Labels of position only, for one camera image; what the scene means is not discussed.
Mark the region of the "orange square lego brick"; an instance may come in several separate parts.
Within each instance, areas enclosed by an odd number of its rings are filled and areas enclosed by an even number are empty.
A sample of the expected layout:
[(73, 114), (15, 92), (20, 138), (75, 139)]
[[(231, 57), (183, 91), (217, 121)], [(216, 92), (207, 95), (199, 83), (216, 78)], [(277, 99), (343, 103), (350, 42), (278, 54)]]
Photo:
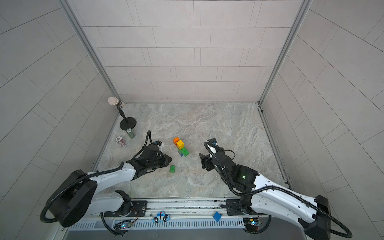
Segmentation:
[(174, 143), (175, 146), (177, 145), (177, 142), (178, 142), (179, 140), (180, 140), (179, 138), (175, 138), (175, 139), (173, 139), (173, 143)]

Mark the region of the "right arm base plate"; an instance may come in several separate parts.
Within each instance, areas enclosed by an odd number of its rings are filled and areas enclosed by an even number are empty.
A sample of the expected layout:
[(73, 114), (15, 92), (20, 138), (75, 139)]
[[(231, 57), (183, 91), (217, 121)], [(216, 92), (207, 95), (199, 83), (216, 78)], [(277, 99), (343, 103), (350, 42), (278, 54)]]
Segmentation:
[(267, 216), (267, 214), (254, 211), (251, 203), (240, 199), (227, 199), (225, 204), (221, 204), (220, 207), (227, 211), (228, 216)]

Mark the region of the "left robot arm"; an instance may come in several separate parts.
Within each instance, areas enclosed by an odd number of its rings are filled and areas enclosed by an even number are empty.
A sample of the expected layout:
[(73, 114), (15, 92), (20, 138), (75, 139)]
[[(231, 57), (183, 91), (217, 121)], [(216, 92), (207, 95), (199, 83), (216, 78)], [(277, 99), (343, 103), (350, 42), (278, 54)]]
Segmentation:
[(151, 132), (148, 131), (144, 146), (131, 160), (101, 172), (72, 172), (47, 200), (40, 221), (59, 222), (63, 227), (70, 227), (83, 217), (95, 214), (103, 217), (106, 212), (111, 212), (120, 217), (128, 216), (134, 207), (131, 197), (123, 190), (110, 194), (103, 191), (166, 168), (172, 158), (162, 153), (162, 146), (162, 142), (152, 141)]

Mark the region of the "circuit board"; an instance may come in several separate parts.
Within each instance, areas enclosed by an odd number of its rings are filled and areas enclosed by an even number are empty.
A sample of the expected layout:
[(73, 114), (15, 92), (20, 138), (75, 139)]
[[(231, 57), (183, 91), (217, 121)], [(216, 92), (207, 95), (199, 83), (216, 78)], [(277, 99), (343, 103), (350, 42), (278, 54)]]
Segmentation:
[(259, 219), (243, 219), (244, 230), (248, 232), (257, 232), (261, 229), (262, 221)]
[(115, 223), (114, 230), (116, 231), (127, 231), (129, 228), (133, 226), (135, 222), (131, 220), (121, 221), (118, 223)]

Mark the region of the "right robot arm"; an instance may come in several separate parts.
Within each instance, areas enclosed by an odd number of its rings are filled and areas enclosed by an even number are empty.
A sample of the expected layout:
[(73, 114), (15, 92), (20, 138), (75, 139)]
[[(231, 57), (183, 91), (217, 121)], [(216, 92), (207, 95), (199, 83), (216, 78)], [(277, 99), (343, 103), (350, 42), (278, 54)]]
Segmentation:
[(240, 198), (240, 212), (268, 215), (296, 225), (313, 240), (329, 240), (331, 235), (352, 238), (352, 232), (331, 214), (330, 203), (289, 190), (256, 170), (237, 165), (216, 139), (204, 142), (208, 155), (200, 154), (202, 167), (216, 170), (229, 190)]

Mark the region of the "long green lego brick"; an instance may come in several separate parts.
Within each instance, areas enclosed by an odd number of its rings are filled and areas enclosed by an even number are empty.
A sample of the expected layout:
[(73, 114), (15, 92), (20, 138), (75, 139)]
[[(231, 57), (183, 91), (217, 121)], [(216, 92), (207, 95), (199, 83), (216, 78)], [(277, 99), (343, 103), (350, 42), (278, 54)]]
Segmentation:
[(182, 150), (181, 150), (181, 152), (183, 153), (183, 155), (186, 157), (186, 156), (188, 156), (189, 154), (190, 154), (190, 152), (187, 150), (187, 148), (183, 148)]

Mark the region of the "left circuit board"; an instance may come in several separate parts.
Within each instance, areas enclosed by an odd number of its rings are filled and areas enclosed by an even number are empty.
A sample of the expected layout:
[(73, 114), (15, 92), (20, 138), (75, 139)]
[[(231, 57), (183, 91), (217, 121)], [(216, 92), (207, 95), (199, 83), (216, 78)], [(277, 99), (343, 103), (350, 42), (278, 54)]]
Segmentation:
[(116, 231), (127, 231), (129, 228), (133, 226), (135, 222), (131, 220), (121, 221), (118, 223), (115, 223), (114, 230)]

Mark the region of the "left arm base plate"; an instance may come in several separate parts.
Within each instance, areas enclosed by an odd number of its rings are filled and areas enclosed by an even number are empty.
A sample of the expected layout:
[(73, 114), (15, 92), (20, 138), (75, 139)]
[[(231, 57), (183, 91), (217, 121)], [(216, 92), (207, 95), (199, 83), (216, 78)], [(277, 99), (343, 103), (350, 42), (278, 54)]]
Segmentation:
[(147, 209), (147, 201), (124, 201), (116, 212), (104, 212), (107, 218), (137, 218), (144, 217)]

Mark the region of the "aluminium front rail frame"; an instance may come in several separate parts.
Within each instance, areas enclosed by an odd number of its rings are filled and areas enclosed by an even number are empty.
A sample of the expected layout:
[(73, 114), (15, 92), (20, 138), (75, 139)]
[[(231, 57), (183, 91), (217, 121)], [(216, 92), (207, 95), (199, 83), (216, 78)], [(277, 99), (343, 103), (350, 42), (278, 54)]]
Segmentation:
[[(310, 204), (315, 202), (314, 198), (293, 192), (266, 190), (252, 196), (241, 197), (240, 200), (251, 203), (251, 208), (258, 213), (282, 219), (301, 228), (305, 224), (313, 223), (317, 213), (310, 207)], [(150, 202), (147, 209), (151, 213), (164, 211), (169, 215), (182, 211), (188, 214), (207, 215), (217, 210), (223, 202), (223, 199), (164, 199)]]

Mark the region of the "yellow square lego brick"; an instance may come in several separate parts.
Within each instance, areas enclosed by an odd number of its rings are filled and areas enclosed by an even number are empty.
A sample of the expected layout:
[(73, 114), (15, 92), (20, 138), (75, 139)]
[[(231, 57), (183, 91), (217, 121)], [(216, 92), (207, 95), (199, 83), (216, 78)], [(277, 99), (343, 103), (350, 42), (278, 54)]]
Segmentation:
[(185, 147), (185, 144), (183, 141), (179, 140), (176, 142), (176, 146), (178, 147), (178, 149), (182, 150)]

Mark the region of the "small green lego brick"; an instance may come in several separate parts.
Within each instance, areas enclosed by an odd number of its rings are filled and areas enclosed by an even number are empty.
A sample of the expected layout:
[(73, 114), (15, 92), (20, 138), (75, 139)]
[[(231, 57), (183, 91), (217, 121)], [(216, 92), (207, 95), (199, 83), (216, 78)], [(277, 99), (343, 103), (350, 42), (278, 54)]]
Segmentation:
[(175, 173), (176, 167), (174, 165), (170, 166), (170, 173)]

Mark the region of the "pink white small cup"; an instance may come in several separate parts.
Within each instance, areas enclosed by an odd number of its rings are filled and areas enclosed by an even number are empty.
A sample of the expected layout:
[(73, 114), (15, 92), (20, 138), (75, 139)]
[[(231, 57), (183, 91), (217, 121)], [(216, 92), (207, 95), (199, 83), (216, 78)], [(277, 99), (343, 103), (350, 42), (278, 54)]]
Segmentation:
[(124, 147), (126, 145), (126, 141), (121, 136), (117, 136), (115, 141), (120, 147)]

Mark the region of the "black microphone stand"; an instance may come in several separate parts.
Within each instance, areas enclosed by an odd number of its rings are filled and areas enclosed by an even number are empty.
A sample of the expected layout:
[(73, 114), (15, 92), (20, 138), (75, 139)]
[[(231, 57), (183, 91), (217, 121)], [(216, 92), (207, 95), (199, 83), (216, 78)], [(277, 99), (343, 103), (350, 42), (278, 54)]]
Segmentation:
[(123, 117), (123, 120), (120, 122), (120, 128), (123, 131), (126, 131), (128, 129), (133, 129), (137, 125), (137, 120), (135, 118), (126, 117), (123, 111), (123, 107), (125, 106), (125, 103), (123, 103), (121, 100), (119, 100), (116, 97), (109, 97), (108, 103), (111, 106), (116, 106), (120, 116)]

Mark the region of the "right circuit board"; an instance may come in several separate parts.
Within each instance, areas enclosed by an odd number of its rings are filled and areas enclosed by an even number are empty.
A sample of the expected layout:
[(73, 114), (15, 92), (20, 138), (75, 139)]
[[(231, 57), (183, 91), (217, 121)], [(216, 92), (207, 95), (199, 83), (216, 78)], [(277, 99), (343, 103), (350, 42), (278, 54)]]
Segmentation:
[(261, 229), (262, 221), (259, 219), (243, 219), (244, 230), (248, 232), (257, 232)]

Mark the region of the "green can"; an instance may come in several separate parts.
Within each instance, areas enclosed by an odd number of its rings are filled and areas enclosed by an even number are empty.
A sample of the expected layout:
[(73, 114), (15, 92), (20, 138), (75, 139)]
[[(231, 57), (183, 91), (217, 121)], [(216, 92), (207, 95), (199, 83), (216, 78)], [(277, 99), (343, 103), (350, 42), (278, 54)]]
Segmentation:
[(134, 131), (132, 129), (127, 129), (126, 130), (127, 135), (129, 136), (130, 139), (134, 139), (136, 137)]

